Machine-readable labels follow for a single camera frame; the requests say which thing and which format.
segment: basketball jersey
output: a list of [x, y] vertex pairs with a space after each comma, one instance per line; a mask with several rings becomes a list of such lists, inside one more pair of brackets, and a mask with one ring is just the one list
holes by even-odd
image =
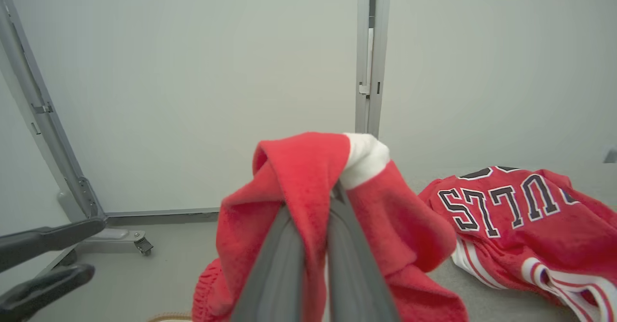
[[492, 166], [433, 181], [419, 197], [456, 230], [454, 263], [485, 285], [617, 322], [617, 214], [568, 177]]

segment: cloth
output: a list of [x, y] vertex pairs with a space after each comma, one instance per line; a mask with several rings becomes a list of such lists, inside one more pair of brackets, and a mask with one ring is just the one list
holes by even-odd
[[617, 319], [617, 214], [568, 177], [492, 166], [419, 196], [456, 230], [454, 263], [485, 285], [536, 292], [582, 321]]
[[282, 202], [305, 247], [303, 321], [321, 321], [326, 301], [324, 256], [330, 191], [341, 181], [403, 320], [465, 321], [460, 298], [433, 282], [456, 246], [448, 223], [405, 184], [388, 147], [368, 134], [305, 133], [262, 141], [253, 180], [226, 197], [216, 259], [195, 289], [195, 322], [229, 317]]

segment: jersey lettering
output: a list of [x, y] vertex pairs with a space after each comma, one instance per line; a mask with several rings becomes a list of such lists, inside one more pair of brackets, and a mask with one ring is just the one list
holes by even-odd
[[[502, 171], [504, 173], [510, 173], [512, 171], [520, 170], [518, 168], [510, 168], [507, 166], [494, 166], [489, 168], [484, 168], [482, 170], [478, 170], [475, 173], [467, 174], [458, 177], [458, 179], [462, 180], [478, 180], [492, 175], [496, 171]], [[542, 199], [543, 206], [538, 206], [538, 200], [536, 199], [536, 194], [534, 194], [534, 186], [535, 190], [540, 194]], [[529, 219], [531, 221], [537, 221], [538, 219], [542, 219], [544, 215], [550, 216], [552, 214], [556, 214], [560, 212], [559, 205], [555, 202], [553, 195], [551, 194], [551, 190], [549, 190], [549, 186], [547, 186], [546, 181], [541, 175], [532, 174], [529, 175], [520, 185], [520, 188], [525, 196], [525, 200], [527, 201], [527, 207], [529, 210]], [[488, 237], [500, 237], [499, 229], [497, 229], [491, 221], [490, 209], [491, 205], [487, 205], [486, 195], [484, 192], [479, 190], [465, 189], [461, 188], [461, 194], [456, 190], [456, 188], [452, 188], [450, 190], [440, 190], [438, 192], [439, 198], [443, 202], [443, 205], [449, 212], [465, 214], [467, 216], [467, 220], [463, 218], [463, 216], [453, 216], [452, 218], [456, 221], [456, 225], [462, 231], [478, 231], [480, 230], [480, 225], [478, 221], [474, 219], [473, 214], [470, 212], [469, 208], [478, 207], [480, 212], [482, 213], [482, 221], [484, 224], [484, 229]], [[562, 194], [563, 201], [567, 205], [577, 204], [578, 201], [571, 197], [564, 190], [560, 189], [560, 193]], [[523, 213], [521, 212], [521, 207], [516, 201], [516, 190], [514, 186], [502, 186], [499, 188], [494, 188], [492, 190], [488, 190], [489, 193], [489, 202], [492, 202], [494, 206], [500, 206], [504, 202], [507, 202], [510, 210], [512, 212], [512, 229], [516, 229], [518, 227], [522, 227], [524, 225]], [[449, 197], [454, 201], [460, 201], [460, 203], [454, 203], [450, 201]]]
[[459, 201], [463, 201], [460, 195], [458, 194], [458, 192], [456, 191], [456, 188], [453, 188], [451, 190], [440, 190], [438, 192], [438, 195], [441, 201], [443, 202], [443, 205], [445, 206], [445, 208], [447, 208], [450, 212], [464, 213], [465, 215], [467, 215], [468, 221], [465, 221], [463, 217], [461, 216], [452, 217], [454, 221], [456, 222], [458, 229], [462, 230], [463, 232], [469, 232], [469, 231], [477, 232], [480, 229], [478, 222], [476, 222], [476, 219], [474, 219], [471, 212], [469, 212], [469, 209], [467, 208], [467, 206], [463, 204], [451, 203], [448, 200], [448, 195], [452, 195], [453, 199], [455, 200], [458, 199]]
[[565, 190], [560, 189], [563, 196], [563, 201], [568, 205], [575, 205], [578, 203], [577, 199], [574, 199], [571, 195], [569, 195]]
[[546, 186], [544, 179], [540, 175], [533, 174], [527, 177], [521, 184], [521, 188], [525, 194], [525, 199], [527, 199], [527, 205], [529, 205], [529, 219], [531, 221], [537, 221], [542, 218], [542, 213], [538, 209], [536, 197], [531, 190], [532, 184], [535, 184], [538, 190], [540, 190], [542, 200], [544, 201], [544, 213], [549, 216], [559, 212], [559, 206], [555, 203], [555, 200], [550, 194], [549, 187]]
[[491, 223], [491, 215], [489, 215], [489, 210], [486, 208], [486, 196], [484, 193], [479, 190], [471, 190], [461, 188], [463, 191], [463, 195], [465, 196], [465, 201], [469, 204], [473, 205], [473, 199], [478, 201], [478, 208], [482, 213], [482, 219], [484, 221], [484, 228], [486, 229], [486, 235], [488, 237], [500, 237], [499, 230], [497, 230], [493, 224]]
[[514, 221], [512, 221], [512, 229], [518, 228], [523, 225], [521, 209], [516, 203], [516, 198], [514, 197], [514, 194], [514, 187], [512, 186], [500, 187], [489, 191], [489, 195], [491, 195], [491, 201], [493, 202], [493, 205], [501, 205], [502, 199], [505, 199], [508, 202], [508, 205], [512, 210], [512, 216], [514, 217]]

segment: red fabric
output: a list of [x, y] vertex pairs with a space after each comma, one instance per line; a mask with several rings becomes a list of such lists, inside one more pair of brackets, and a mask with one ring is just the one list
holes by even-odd
[[[597, 313], [608, 321], [617, 320], [615, 300], [609, 302], [603, 296], [604, 292], [617, 298], [617, 214], [602, 202], [574, 190], [568, 177], [548, 170], [534, 172], [494, 166], [481, 175], [438, 179], [419, 195], [456, 230], [465, 244], [462, 247], [465, 253], [461, 255], [469, 261], [468, 247], [474, 247], [479, 262], [471, 263], [471, 273], [481, 281], [489, 281], [481, 272], [485, 269], [498, 285], [534, 291], [552, 300], [559, 296], [562, 302], [570, 303], [575, 312], [580, 313], [582, 320], [595, 320], [589, 311], [596, 311], [597, 304], [582, 309], [585, 305], [582, 301], [591, 299], [589, 292], [581, 294], [580, 291], [584, 287], [595, 287], [595, 300], [604, 300], [601, 305], [605, 309]], [[547, 212], [545, 198], [538, 184], [533, 182], [529, 185], [533, 193], [531, 199], [535, 200], [540, 217], [531, 215], [523, 186], [534, 175], [538, 176], [536, 181], [546, 186], [549, 203], [554, 202], [558, 210], [548, 208]], [[515, 214], [507, 197], [502, 195], [496, 203], [491, 195], [491, 191], [507, 187], [513, 188], [515, 206], [520, 210], [522, 225], [516, 227], [513, 224]], [[439, 195], [441, 191], [452, 190], [456, 195], [448, 194], [448, 203], [465, 206], [478, 229], [465, 229], [457, 223], [456, 217], [466, 225], [471, 225], [472, 220], [463, 211], [449, 210], [456, 206], [446, 205]], [[484, 195], [487, 215], [481, 211], [478, 199], [465, 198], [466, 193], [470, 195], [469, 191]], [[498, 230], [498, 236], [487, 234], [487, 217]], [[596, 287], [598, 282], [604, 282], [602, 289]], [[573, 292], [568, 293], [573, 298], [564, 297], [568, 289]]]
[[[229, 317], [282, 202], [306, 251], [303, 320], [321, 321], [330, 190], [349, 155], [350, 140], [340, 134], [305, 133], [260, 142], [253, 180], [223, 200], [216, 234], [220, 260], [199, 278], [195, 322]], [[425, 274], [452, 253], [454, 232], [408, 188], [394, 163], [348, 196], [403, 319], [466, 320], [458, 296]]]

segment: caster wheel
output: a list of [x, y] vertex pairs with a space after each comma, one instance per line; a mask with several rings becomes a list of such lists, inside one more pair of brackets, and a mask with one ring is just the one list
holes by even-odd
[[137, 247], [137, 250], [139, 250], [142, 255], [150, 256], [150, 254], [152, 253], [152, 248], [154, 246], [152, 246], [152, 244], [148, 240], [146, 240], [145, 237], [143, 237], [135, 241], [135, 247]]

